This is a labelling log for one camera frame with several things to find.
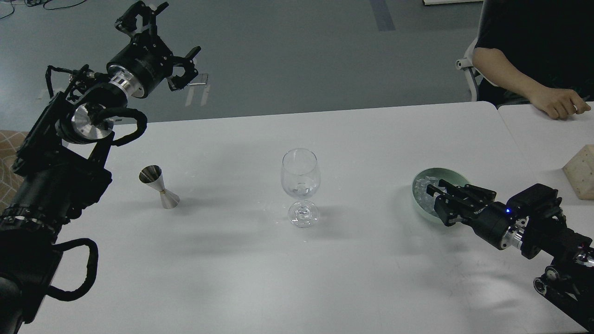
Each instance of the ice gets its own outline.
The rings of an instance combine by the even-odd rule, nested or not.
[[[444,187],[438,187],[440,179],[436,177],[424,177],[415,180],[413,184],[413,195],[415,200],[419,203],[420,207],[432,216],[438,217],[437,212],[433,209],[435,206],[435,198],[427,194],[427,186],[432,184],[442,191],[446,191]]]

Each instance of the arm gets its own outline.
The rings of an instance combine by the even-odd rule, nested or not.
[[[591,109],[575,91],[549,88],[523,74],[499,49],[476,48],[472,62],[489,81],[527,98],[552,119],[566,119]]]

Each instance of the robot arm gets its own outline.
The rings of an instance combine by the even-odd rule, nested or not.
[[[152,10],[138,1],[118,19],[116,27],[131,40],[108,62],[107,74],[93,72],[88,65],[80,70],[48,67],[52,100],[17,152],[12,168],[23,177],[23,184],[0,215],[1,334],[15,334],[22,323],[32,322],[45,295],[71,301],[93,285],[97,245],[86,238],[55,244],[58,234],[83,209],[97,203],[112,182],[104,168],[111,146],[125,145],[145,131],[146,116],[127,108],[128,99],[147,97],[163,79],[171,90],[182,89],[198,75],[192,59],[200,47],[184,58],[176,57],[157,35],[156,16],[167,5]],[[138,16],[141,29],[136,29]],[[174,67],[183,67],[184,73],[173,76]],[[64,92],[54,95],[52,71],[72,75]],[[137,130],[115,140],[110,120],[115,116],[134,118]],[[64,147],[63,140],[95,147],[84,158]],[[82,245],[90,250],[85,282],[74,291],[50,286],[63,252]]]
[[[538,293],[590,332],[594,332],[594,249],[592,239],[567,228],[557,190],[535,184],[506,204],[496,193],[473,185],[440,180],[429,185],[435,212],[445,226],[456,222],[499,250],[518,248],[527,259],[541,250],[553,256],[545,273],[534,279]]]

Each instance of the jigger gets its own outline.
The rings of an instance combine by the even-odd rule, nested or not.
[[[161,204],[165,209],[173,209],[179,203],[179,196],[165,189],[161,167],[151,165],[145,167],[138,175],[140,182],[157,190],[161,194]]]

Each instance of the gray floor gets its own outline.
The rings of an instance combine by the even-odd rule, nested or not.
[[[0,128],[29,130],[34,124],[49,101],[47,65],[89,64],[105,71],[105,63],[128,43],[113,22],[133,2],[90,0],[59,11],[19,5],[0,20]],[[208,94],[204,86],[195,87],[189,105],[190,89],[170,92],[166,83],[148,98],[130,101],[151,122],[470,99],[454,62],[476,36],[481,3],[169,3],[157,18],[159,35],[177,55],[202,47],[197,67],[209,74],[210,87]],[[0,16],[8,12],[10,6],[0,5]],[[56,88],[67,85],[66,75],[55,78]]]

